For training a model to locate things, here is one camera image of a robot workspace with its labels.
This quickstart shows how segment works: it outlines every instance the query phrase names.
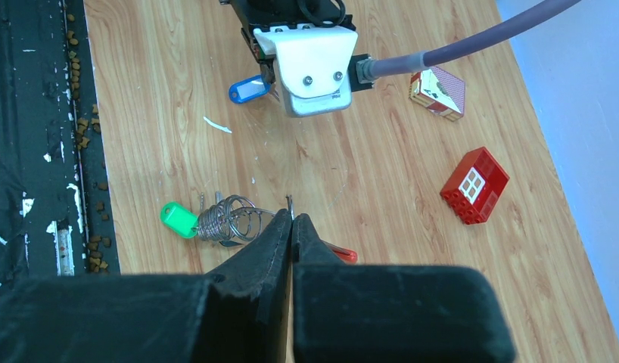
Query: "red lego house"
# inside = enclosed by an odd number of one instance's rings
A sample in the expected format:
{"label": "red lego house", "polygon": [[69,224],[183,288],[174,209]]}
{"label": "red lego house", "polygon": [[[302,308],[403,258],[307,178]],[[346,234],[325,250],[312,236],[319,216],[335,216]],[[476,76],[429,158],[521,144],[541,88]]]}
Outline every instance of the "red lego house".
{"label": "red lego house", "polygon": [[466,224],[484,223],[510,177],[485,147],[468,152],[441,190],[441,197]]}

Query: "blue wall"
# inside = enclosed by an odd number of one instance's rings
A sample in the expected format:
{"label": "blue wall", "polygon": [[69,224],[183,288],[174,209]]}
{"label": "blue wall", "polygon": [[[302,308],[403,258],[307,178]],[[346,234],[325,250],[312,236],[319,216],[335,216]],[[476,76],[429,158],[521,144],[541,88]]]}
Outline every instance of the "blue wall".
{"label": "blue wall", "polygon": [[[508,19],[540,0],[496,0]],[[511,39],[619,336],[619,0],[583,0]]]}

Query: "blue key tag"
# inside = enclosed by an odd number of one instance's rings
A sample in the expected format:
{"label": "blue key tag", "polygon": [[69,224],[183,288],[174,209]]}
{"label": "blue key tag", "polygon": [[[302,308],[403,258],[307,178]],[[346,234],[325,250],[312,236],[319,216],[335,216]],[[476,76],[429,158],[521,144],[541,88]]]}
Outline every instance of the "blue key tag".
{"label": "blue key tag", "polygon": [[254,76],[229,87],[229,99],[235,104],[244,104],[254,98],[267,95],[271,85],[263,81],[260,75]]}

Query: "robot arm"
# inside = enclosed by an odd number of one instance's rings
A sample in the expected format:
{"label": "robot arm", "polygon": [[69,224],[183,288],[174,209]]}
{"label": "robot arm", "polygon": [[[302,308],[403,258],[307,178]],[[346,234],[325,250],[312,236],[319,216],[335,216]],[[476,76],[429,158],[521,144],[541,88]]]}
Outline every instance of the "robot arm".
{"label": "robot arm", "polygon": [[342,0],[219,0],[231,5],[266,89],[277,92],[292,117],[344,110],[352,93],[380,77],[414,73],[503,42],[572,7],[580,0],[543,0],[481,33],[433,51],[383,60],[353,55],[358,35]]}
{"label": "robot arm", "polygon": [[0,362],[280,362],[288,324],[299,363],[517,358],[479,271],[346,265],[281,209],[205,275],[22,280],[0,305]]}

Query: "black mat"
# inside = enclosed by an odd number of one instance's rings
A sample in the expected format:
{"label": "black mat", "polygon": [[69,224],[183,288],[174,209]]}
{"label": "black mat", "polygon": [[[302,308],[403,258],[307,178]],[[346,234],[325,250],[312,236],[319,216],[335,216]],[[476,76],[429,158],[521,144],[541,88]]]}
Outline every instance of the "black mat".
{"label": "black mat", "polygon": [[27,276],[120,271],[90,60],[82,1],[0,0],[0,298]]}

